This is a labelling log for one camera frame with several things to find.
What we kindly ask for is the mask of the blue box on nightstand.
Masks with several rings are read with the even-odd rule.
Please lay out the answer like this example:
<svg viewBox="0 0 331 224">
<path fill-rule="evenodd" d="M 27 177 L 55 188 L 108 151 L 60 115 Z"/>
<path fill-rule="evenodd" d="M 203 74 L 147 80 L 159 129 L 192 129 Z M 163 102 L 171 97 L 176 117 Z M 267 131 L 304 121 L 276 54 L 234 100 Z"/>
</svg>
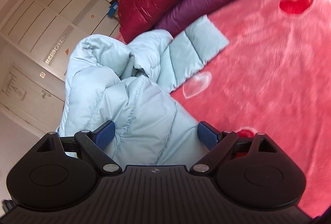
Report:
<svg viewBox="0 0 331 224">
<path fill-rule="evenodd" d="M 117 12 L 118 9 L 118 1 L 117 0 L 111 0 L 109 2 L 109 10 L 107 13 L 108 17 L 113 17 L 114 14 Z"/>
</svg>

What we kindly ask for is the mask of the light blue puffer jacket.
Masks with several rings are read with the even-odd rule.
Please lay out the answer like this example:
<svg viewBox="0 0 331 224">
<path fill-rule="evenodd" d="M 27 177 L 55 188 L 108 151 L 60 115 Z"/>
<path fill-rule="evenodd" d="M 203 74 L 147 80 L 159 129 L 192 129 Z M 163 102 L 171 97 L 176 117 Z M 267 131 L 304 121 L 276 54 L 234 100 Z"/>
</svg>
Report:
<svg viewBox="0 0 331 224">
<path fill-rule="evenodd" d="M 153 30 L 128 44 L 100 34 L 82 39 L 68 63 L 59 135 L 111 120 L 115 135 L 104 152 L 121 167 L 193 165 L 207 148 L 198 122 L 170 93 L 227 45 L 207 16 L 176 37 Z"/>
</svg>

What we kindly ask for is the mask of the white panelled wardrobe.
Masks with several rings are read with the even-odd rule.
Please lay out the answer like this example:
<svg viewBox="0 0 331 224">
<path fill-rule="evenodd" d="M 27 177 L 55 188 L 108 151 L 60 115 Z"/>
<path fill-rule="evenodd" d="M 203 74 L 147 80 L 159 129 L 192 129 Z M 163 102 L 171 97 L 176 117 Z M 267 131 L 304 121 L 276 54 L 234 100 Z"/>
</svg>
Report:
<svg viewBox="0 0 331 224">
<path fill-rule="evenodd" d="M 116 37 L 120 24 L 108 17 L 106 0 L 23 0 L 1 33 L 34 62 L 65 80 L 71 53 L 92 34 Z"/>
</svg>

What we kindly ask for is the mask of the pink heart-pattern bed blanket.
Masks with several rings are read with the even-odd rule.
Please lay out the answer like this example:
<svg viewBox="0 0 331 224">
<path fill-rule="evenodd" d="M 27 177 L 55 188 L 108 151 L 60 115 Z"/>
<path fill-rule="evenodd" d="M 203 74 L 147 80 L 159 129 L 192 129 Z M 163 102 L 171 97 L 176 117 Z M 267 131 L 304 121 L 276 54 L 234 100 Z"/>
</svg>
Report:
<svg viewBox="0 0 331 224">
<path fill-rule="evenodd" d="M 300 207 L 330 206 L 330 0 L 234 0 L 205 14 L 228 39 L 172 96 L 197 120 L 267 133 L 303 170 Z"/>
</svg>

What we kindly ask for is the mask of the white room door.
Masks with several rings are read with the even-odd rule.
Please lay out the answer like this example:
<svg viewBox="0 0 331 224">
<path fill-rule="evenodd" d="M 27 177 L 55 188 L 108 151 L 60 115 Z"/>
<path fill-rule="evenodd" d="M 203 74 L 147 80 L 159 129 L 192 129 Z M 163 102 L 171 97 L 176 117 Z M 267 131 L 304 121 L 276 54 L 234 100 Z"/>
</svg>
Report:
<svg viewBox="0 0 331 224">
<path fill-rule="evenodd" d="M 64 102 L 12 66 L 1 86 L 1 104 L 25 123 L 47 133 L 55 131 Z"/>
</svg>

